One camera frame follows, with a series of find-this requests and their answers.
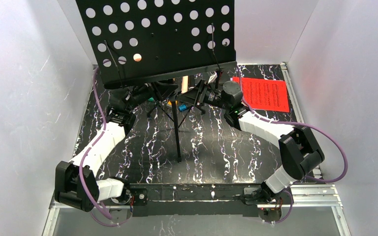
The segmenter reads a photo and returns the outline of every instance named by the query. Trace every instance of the perforated black panel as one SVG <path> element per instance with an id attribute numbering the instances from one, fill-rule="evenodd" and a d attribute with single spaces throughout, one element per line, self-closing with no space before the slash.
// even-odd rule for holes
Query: perforated black panel
<path id="1" fill-rule="evenodd" d="M 217 70 L 211 23 L 221 68 L 236 63 L 234 0 L 76 2 L 107 89 Z"/>

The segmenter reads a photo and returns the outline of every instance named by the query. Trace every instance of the gray floor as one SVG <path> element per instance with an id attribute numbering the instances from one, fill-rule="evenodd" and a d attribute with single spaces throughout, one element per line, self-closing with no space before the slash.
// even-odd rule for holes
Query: gray floor
<path id="1" fill-rule="evenodd" d="M 126 211 L 113 215 L 125 219 Z M 57 236 L 264 236 L 307 235 L 339 236 L 331 207 L 295 207 L 291 215 L 275 226 L 258 222 L 259 218 L 239 215 L 165 215 L 133 217 L 121 227 L 97 224 L 89 213 L 76 209 L 60 210 L 55 234 Z"/>

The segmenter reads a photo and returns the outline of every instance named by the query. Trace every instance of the blue object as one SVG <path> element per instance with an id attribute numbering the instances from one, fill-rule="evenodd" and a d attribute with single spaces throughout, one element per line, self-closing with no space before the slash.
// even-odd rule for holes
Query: blue object
<path id="1" fill-rule="evenodd" d="M 189 108 L 189 107 L 186 106 L 186 104 L 183 104 L 183 105 L 180 105 L 178 109 L 179 109 L 179 111 L 182 112 L 182 111 L 184 111 L 184 110 L 187 110 L 188 108 Z"/>

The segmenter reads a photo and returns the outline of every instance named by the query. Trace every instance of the metal frame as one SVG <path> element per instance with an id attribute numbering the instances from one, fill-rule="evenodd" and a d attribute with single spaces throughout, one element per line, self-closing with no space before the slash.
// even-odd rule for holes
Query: metal frame
<path id="1" fill-rule="evenodd" d="M 299 122 L 304 122 L 299 104 L 293 90 L 292 82 L 289 77 L 286 63 L 281 63 L 283 77 L 286 81 L 287 90 L 293 105 L 293 110 L 297 115 Z M 322 177 L 319 166 L 313 170 L 315 177 Z M 331 207 L 333 216 L 337 223 L 338 231 L 341 236 L 350 236 L 346 218 L 343 213 L 343 203 L 338 195 L 337 189 L 334 184 L 296 184 L 291 186 L 292 195 L 294 199 L 293 207 Z M 107 206 L 111 209 L 129 209 L 128 206 Z M 258 208 L 268 207 L 268 205 L 257 205 Z M 60 209 L 71 208 L 64 204 L 55 202 L 50 204 L 47 221 L 43 230 L 43 236 L 52 236 L 56 223 L 58 220 Z"/>

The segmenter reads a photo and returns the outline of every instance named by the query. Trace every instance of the white arm segment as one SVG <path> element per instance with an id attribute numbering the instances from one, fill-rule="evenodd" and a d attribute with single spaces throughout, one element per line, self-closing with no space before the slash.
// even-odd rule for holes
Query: white arm segment
<path id="1" fill-rule="evenodd" d="M 114 147 L 126 136 L 124 128 L 122 126 L 119 126 L 114 122 L 108 122 L 106 124 L 106 130 L 102 138 L 100 138 L 99 141 L 94 146 L 92 146 L 92 144 L 96 141 L 101 133 L 102 130 L 99 130 L 96 136 L 92 139 L 92 141 L 89 142 L 89 144 L 83 149 L 83 151 L 81 151 L 78 155 L 76 155 L 69 161 L 74 165 L 79 166 L 86 150 L 88 150 L 88 148 L 92 148 L 89 151 L 88 156 L 83 163 L 83 166 L 89 166 L 90 170 L 93 171 L 95 177 L 100 166 L 105 161 L 109 153 L 111 153 Z"/>
<path id="2" fill-rule="evenodd" d="M 124 183 L 113 178 L 98 180 L 96 184 L 99 187 L 97 202 L 121 196 L 124 188 Z"/>
<path id="3" fill-rule="evenodd" d="M 253 113 L 247 112 L 239 119 L 240 128 L 243 131 L 255 134 L 270 141 L 279 148 L 279 139 L 282 135 L 293 130 L 292 125 L 272 124 L 255 117 Z M 274 174 L 265 180 L 267 186 L 274 192 L 279 193 L 284 188 L 291 186 L 296 179 L 292 178 L 283 166 L 279 167 Z"/>
<path id="4" fill-rule="evenodd" d="M 247 112 L 239 120 L 240 128 L 243 131 L 255 134 L 271 142 L 279 148 L 279 139 L 282 135 L 293 130 L 292 125 L 272 124 L 255 117 L 253 113 Z"/>

